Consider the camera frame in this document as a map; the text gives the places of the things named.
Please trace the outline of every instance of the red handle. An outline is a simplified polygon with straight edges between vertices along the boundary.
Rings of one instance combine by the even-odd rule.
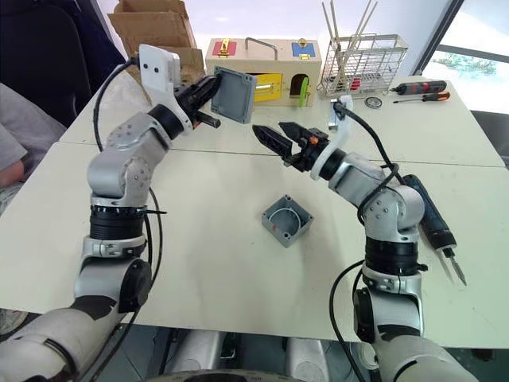
[[[426,101],[446,101],[451,96],[449,92],[439,92],[432,94],[424,94],[422,96],[422,102]]]

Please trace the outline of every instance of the black chair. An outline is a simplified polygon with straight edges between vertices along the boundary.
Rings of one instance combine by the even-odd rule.
[[[91,98],[74,21],[41,0],[0,0],[0,81],[68,127]]]

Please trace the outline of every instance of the window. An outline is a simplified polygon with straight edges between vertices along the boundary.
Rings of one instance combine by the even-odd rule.
[[[470,110],[509,114],[509,2],[465,0],[423,75],[450,80]]]

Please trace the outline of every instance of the screwdriver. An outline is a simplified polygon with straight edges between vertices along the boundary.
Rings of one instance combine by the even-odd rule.
[[[445,101],[449,99],[451,96],[451,93],[449,92],[440,92],[440,93],[431,93],[431,94],[424,94],[422,98],[414,98],[414,99],[404,99],[403,101],[394,101],[393,103],[401,103],[401,102],[409,102],[409,101]]]
[[[449,226],[445,223],[444,218],[438,212],[437,207],[429,197],[428,192],[424,188],[418,177],[415,175],[406,175],[403,177],[406,185],[415,189],[424,201],[425,211],[421,220],[421,228],[424,232],[426,239],[435,251],[442,251],[445,258],[451,260],[454,271],[461,282],[467,286],[464,273],[461,271],[460,264],[454,258],[455,254],[453,248],[456,247],[456,239],[453,233],[449,230]]]
[[[445,88],[447,88],[445,81],[405,82],[390,91],[397,92],[401,96],[411,96],[413,94],[439,93]]]

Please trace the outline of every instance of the green lever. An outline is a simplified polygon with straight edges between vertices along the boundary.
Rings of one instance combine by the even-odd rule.
[[[301,85],[301,94],[299,95],[299,107],[303,107],[305,101],[308,99],[308,84],[309,78],[304,77]]]

